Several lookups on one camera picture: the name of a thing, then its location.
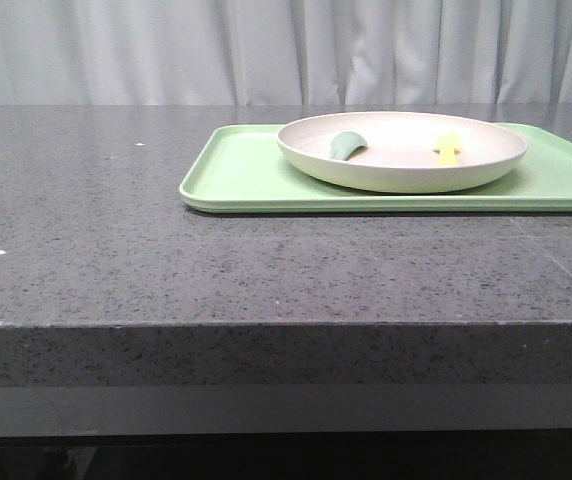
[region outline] table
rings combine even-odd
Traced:
[[[572,428],[572,214],[182,203],[214,129],[358,110],[572,141],[572,104],[0,106],[0,437]]]

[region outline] green object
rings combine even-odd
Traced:
[[[517,167],[486,185],[431,195],[368,192],[322,182],[284,158],[281,125],[216,130],[179,186],[184,201],[211,213],[572,211],[572,143],[537,127],[501,124],[524,135]]]
[[[357,150],[366,146],[366,140],[356,132],[341,132],[330,142],[330,158],[348,160]]]

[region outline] plate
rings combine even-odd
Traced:
[[[330,157],[341,132],[368,146],[348,161]],[[458,165],[439,165],[433,148],[456,133]],[[415,112],[349,112],[304,118],[283,126],[277,143],[298,170],[344,187],[391,193],[464,190],[510,172],[528,149],[525,137],[500,125],[465,117]]]

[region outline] yellow object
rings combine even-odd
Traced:
[[[445,167],[459,165],[457,154],[461,149],[462,144],[457,133],[442,135],[437,139],[435,148],[433,148],[433,150],[439,152],[438,164]]]

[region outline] white fabric backdrop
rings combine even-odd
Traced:
[[[572,102],[572,0],[0,0],[0,104]]]

